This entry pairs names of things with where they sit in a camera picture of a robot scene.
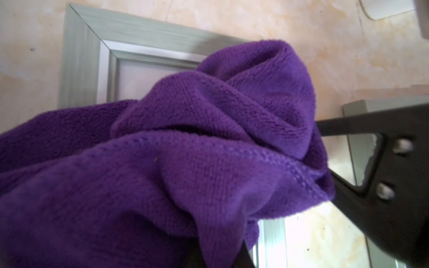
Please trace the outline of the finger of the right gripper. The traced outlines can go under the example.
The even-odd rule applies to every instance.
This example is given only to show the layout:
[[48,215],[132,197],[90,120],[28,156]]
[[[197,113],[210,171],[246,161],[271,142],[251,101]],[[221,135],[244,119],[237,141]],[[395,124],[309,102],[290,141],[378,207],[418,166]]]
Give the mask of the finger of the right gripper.
[[381,250],[413,268],[429,265],[429,106],[326,119],[322,136],[379,134],[366,182],[333,174],[334,205]]

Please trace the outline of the purple cloth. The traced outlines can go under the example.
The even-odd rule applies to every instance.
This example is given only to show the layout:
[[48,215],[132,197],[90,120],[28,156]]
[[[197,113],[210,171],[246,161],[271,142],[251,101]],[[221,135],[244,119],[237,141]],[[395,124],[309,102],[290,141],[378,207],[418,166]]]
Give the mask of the purple cloth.
[[311,78],[284,41],[222,49],[141,100],[1,135],[10,268],[230,268],[258,222],[333,199]]

